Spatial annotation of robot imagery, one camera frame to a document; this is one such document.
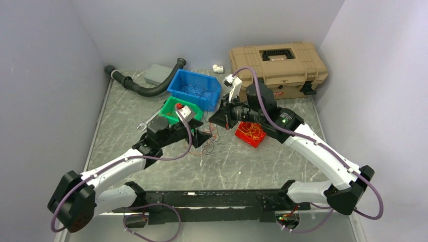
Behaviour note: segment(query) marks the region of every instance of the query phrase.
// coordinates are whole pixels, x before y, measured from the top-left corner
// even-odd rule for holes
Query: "green plastic bin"
[[[201,121],[203,116],[203,111],[196,104],[170,96],[159,113],[159,115],[161,115],[162,117],[166,117],[168,119],[168,122],[170,122],[170,125],[176,124],[179,121],[178,116],[175,113],[175,109],[174,109],[174,106],[177,103],[181,103],[182,105],[189,106],[189,108],[191,108],[192,111],[195,113],[194,119]]]

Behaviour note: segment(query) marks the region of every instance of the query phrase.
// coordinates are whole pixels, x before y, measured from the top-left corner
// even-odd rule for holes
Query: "black corrugated hose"
[[[162,83],[153,88],[146,88],[138,85],[132,80],[131,77],[125,77],[112,65],[106,66],[104,68],[104,71],[108,73],[113,79],[122,84],[122,86],[124,86],[126,89],[136,92],[138,95],[141,95],[143,97],[154,97],[167,90],[177,70],[182,69],[185,65],[186,60],[184,60],[183,58],[178,58],[177,63],[175,64],[170,75]]]

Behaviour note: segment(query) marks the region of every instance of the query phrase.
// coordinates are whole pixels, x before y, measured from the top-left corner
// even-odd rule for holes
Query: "white wall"
[[[320,48],[330,76],[316,96],[328,142],[372,166],[383,195],[368,241],[426,241],[427,1],[346,0]],[[359,208],[375,215],[372,192]]]
[[[47,203],[82,171],[108,85],[68,0],[0,4],[0,241],[52,241]]]
[[[243,45],[324,40],[344,0],[72,0],[104,62],[121,69],[229,66]]]

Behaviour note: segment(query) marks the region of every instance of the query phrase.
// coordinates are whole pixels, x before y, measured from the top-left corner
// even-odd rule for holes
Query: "marble tabletop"
[[[225,74],[212,70],[192,70],[215,76],[220,82]],[[145,71],[122,71],[136,83],[152,87],[144,80]],[[222,95],[228,88],[222,84]],[[142,132],[136,127],[149,118],[168,98],[165,92],[157,97],[142,97],[126,90],[113,81],[96,133],[87,170],[97,168],[125,153],[135,144]],[[311,98],[278,100],[278,106],[287,107],[299,114],[322,137],[315,107]],[[287,180],[321,182],[327,177],[297,151],[266,137],[254,149],[235,136],[238,125],[231,130],[218,128],[220,141],[215,143],[210,155],[191,155],[175,161],[158,161],[148,169],[136,172],[114,187],[135,181],[145,190],[223,190],[223,189],[273,189],[280,188]],[[175,157],[186,150],[185,141],[163,148],[164,157]],[[192,148],[193,153],[200,153]]]

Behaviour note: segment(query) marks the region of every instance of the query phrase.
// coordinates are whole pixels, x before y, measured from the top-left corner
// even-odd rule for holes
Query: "gray box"
[[[169,76],[173,69],[164,67],[158,64],[153,64],[147,73],[144,75],[144,79],[147,83],[152,85],[159,85]]]

